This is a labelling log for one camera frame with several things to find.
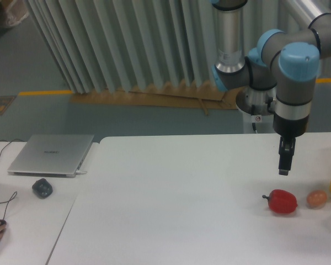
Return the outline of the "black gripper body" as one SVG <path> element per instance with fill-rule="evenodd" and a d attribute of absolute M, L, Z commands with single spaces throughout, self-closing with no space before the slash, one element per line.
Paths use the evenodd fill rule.
<path fill-rule="evenodd" d="M 299 137 L 307 130 L 309 116 L 298 120 L 288 120 L 274 114 L 273 129 L 282 137 Z"/>

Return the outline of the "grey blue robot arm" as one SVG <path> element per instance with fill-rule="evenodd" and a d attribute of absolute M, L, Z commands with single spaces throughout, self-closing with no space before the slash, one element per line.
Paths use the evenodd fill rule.
<path fill-rule="evenodd" d="M 320 1 L 283 1 L 300 26 L 296 33 L 266 31 L 243 52 L 246 1 L 212 1 L 217 17 L 218 58 L 212 67 L 220 91 L 248 87 L 257 98 L 242 106 L 250 115 L 270 114 L 280 135 L 279 174 L 288 175 L 296 138 L 306 132 L 319 62 L 331 57 L 331 10 Z"/>

